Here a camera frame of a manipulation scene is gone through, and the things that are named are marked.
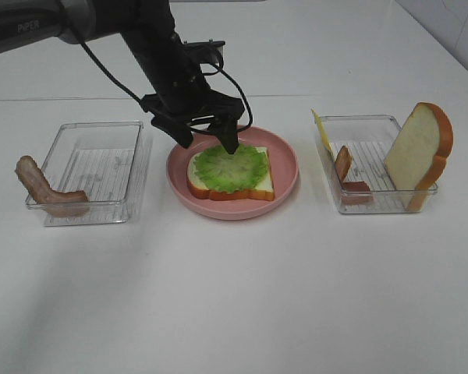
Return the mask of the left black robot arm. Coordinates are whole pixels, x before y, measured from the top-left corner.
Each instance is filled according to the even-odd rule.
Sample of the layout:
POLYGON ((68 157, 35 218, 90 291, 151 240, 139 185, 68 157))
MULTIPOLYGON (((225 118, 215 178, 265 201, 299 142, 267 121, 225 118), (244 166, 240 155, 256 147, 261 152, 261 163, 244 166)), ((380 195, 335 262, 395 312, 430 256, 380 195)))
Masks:
POLYGON ((249 104, 245 96, 212 90, 201 69, 207 64, 225 72, 225 43, 182 41, 167 1, 0 1, 0 54, 50 37, 80 45, 116 86, 153 114, 151 124, 181 147, 200 133, 215 137, 229 154, 238 148, 238 121, 250 112, 249 104), (113 34, 122 36, 153 94, 136 97, 87 46, 113 34))

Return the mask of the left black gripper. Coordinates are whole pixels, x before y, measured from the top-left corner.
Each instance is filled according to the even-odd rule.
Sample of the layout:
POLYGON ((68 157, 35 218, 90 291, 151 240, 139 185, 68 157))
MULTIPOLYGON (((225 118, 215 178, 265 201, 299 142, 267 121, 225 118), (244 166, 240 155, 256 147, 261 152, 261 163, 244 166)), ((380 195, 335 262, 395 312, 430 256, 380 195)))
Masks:
POLYGON ((228 154, 239 146, 237 122, 245 111, 245 97, 212 90, 197 65, 149 65, 144 73, 155 90, 140 99, 151 124, 172 137, 182 148, 193 142, 189 127, 207 126, 228 154))

